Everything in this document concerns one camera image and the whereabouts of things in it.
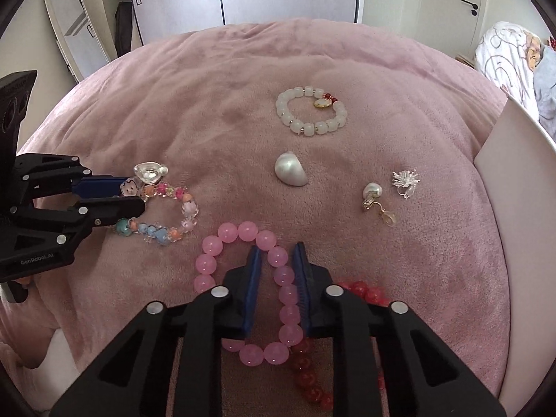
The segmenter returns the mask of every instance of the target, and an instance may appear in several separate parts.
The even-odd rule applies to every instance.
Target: pink plush blanket
[[[276,97],[305,85],[345,103],[345,127],[307,138],[282,125]],[[41,362],[61,327],[83,370],[149,301],[172,306],[193,299],[201,240],[225,221],[251,220],[273,230],[288,250],[304,240],[312,262],[335,280],[364,280],[406,301],[496,394],[508,350],[508,279],[473,158],[504,101],[473,69],[364,25],[224,26],[133,51],[71,91],[23,151],[77,155],[95,174],[131,174],[145,161],[167,164],[168,181],[195,195],[199,223],[169,247],[95,229],[73,265],[34,278],[27,302],[2,302],[2,361],[25,389],[27,368]],[[296,99],[290,109],[305,122],[332,111],[313,108],[309,99]],[[274,175],[274,161],[287,150],[308,173],[305,187]],[[413,168],[422,181],[405,201],[391,175]],[[361,191],[371,181],[383,186],[381,201],[397,214],[396,227],[362,211]],[[177,210],[153,199],[143,219],[172,224]],[[217,282],[243,264],[247,251],[246,243],[224,249]],[[252,336],[260,344],[277,339],[276,295],[265,267]],[[329,346],[319,345],[316,362],[329,383]],[[250,369],[225,352],[222,374],[226,416],[319,415],[286,366]]]

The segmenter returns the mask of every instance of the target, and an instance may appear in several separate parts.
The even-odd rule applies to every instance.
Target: pink bead
[[[284,306],[280,309],[280,321],[285,325],[298,325],[301,323],[301,313],[297,306]]]
[[[297,304],[297,287],[295,285],[284,285],[278,292],[278,299],[285,306]]]
[[[199,274],[195,279],[193,279],[193,288],[197,293],[207,291],[214,286],[216,286],[214,278],[207,274]]]
[[[224,243],[232,243],[237,238],[237,227],[231,222],[225,222],[218,228],[218,238]]]
[[[276,282],[280,287],[284,285],[291,285],[294,282],[295,273],[288,266],[279,266],[274,270],[274,282]]]
[[[284,266],[287,262],[287,251],[283,247],[274,246],[269,249],[269,254],[266,258],[269,261],[270,266]]]
[[[208,254],[201,254],[195,259],[195,269],[201,274],[212,274],[216,271],[216,259]]]
[[[269,230],[263,230],[257,234],[256,243],[260,250],[268,251],[276,246],[276,235]]]
[[[266,345],[263,355],[268,363],[280,365],[290,357],[290,350],[287,349],[287,346],[283,343],[272,342]]]
[[[300,325],[283,325],[278,331],[278,338],[284,345],[294,346],[303,340],[303,330]]]
[[[257,233],[259,229],[257,229],[257,224],[251,221],[243,221],[240,226],[237,228],[237,232],[239,233],[240,238],[243,241],[253,241],[257,238]]]
[[[240,360],[248,367],[261,365],[264,358],[262,348],[257,345],[245,345],[240,350]]]
[[[233,340],[231,338],[222,339],[222,348],[226,351],[237,352],[245,346],[245,340]]]
[[[168,187],[168,184],[165,182],[160,182],[157,186],[156,186],[156,192],[164,195],[166,194],[166,188]]]
[[[202,247],[205,254],[209,254],[214,257],[222,252],[223,244],[222,240],[216,235],[209,235],[203,240]]]

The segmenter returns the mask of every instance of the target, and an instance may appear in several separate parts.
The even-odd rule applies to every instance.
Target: pearl earring
[[[382,186],[378,183],[371,182],[363,189],[363,209],[370,210],[373,205],[380,208],[379,215],[387,226],[393,227],[398,222],[396,215],[385,210],[382,204],[377,200],[382,196]]]

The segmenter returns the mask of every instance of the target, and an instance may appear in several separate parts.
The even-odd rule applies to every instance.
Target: door handle
[[[479,5],[476,5],[475,3],[472,3],[471,1],[462,0],[462,2],[467,3],[468,5],[471,5],[475,11],[477,9],[479,9]]]

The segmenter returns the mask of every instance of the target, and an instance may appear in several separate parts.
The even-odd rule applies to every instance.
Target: white bead bracelet
[[[332,106],[336,113],[336,117],[334,119],[328,119],[327,121],[317,122],[316,124],[305,123],[296,119],[290,113],[290,110],[287,107],[287,102],[296,97],[303,96],[314,97],[316,99],[314,105],[317,108],[327,108]],[[348,117],[348,112],[341,101],[333,97],[331,94],[325,94],[322,89],[313,89],[312,86],[305,86],[305,88],[297,87],[282,92],[276,100],[276,112],[280,117],[282,124],[289,126],[292,132],[297,134],[303,133],[305,136],[313,136],[315,132],[317,134],[335,132],[338,128],[341,128],[346,124],[346,118]]]

